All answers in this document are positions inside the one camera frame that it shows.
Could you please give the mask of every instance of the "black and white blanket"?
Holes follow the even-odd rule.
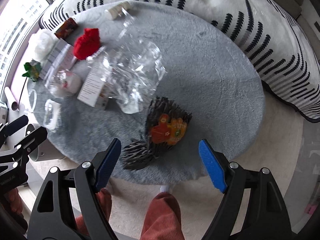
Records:
[[[52,30],[68,17],[115,1],[119,0],[56,0],[39,23]],[[139,1],[173,6],[210,22],[248,56],[270,92],[308,121],[320,122],[316,56],[298,23],[273,0]]]

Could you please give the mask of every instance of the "orange-red trousers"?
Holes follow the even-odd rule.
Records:
[[[97,198],[102,210],[109,220],[111,213],[111,195],[102,189]],[[83,217],[76,218],[78,230],[89,235]],[[167,192],[159,193],[150,203],[140,240],[184,240],[181,230],[180,207],[174,196]]]

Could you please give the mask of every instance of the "silver screw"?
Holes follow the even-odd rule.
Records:
[[[52,167],[51,169],[50,169],[50,172],[51,173],[56,173],[58,171],[58,167]]]
[[[233,168],[233,169],[237,169],[239,167],[239,164],[238,163],[235,163],[235,162],[231,162],[229,164],[230,168]]]
[[[90,166],[91,166],[91,162],[84,162],[84,163],[82,163],[82,165],[81,165],[83,168],[89,168]]]
[[[270,173],[270,170],[268,168],[263,168],[262,169],[262,173],[263,174],[269,174]]]

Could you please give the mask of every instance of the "gray fuzzy table cover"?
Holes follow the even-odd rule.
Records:
[[[175,100],[193,118],[183,139],[164,156],[139,171],[124,170],[118,162],[112,176],[140,184],[177,183],[206,175],[198,155],[198,143],[206,138],[214,150],[231,160],[255,140],[263,119],[265,98],[260,78],[249,59],[226,35],[208,22],[179,9],[161,4],[130,1],[130,13],[139,38],[153,41],[163,53],[167,75],[156,95]],[[73,44],[84,28],[99,28],[103,45],[112,44],[123,29],[124,20],[108,21],[103,5],[74,16],[79,28],[67,42]],[[84,81],[89,73],[86,61],[72,71]],[[125,114],[112,100],[107,110],[90,107],[77,99],[54,98],[42,81],[28,82],[37,91],[35,117],[44,120],[47,99],[61,103],[62,124],[48,133],[52,144],[71,160],[81,163],[106,150],[113,138],[122,146],[140,139],[146,111]]]

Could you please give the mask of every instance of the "red cloth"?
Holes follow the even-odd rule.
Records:
[[[73,47],[73,54],[79,59],[84,60],[91,56],[100,48],[99,29],[84,29],[84,34],[80,36]]]
[[[105,189],[97,194],[102,210],[109,220],[111,195]],[[78,230],[88,234],[82,216],[76,218]],[[180,207],[174,196],[167,192],[159,193],[150,203],[140,240],[184,240],[181,230]]]

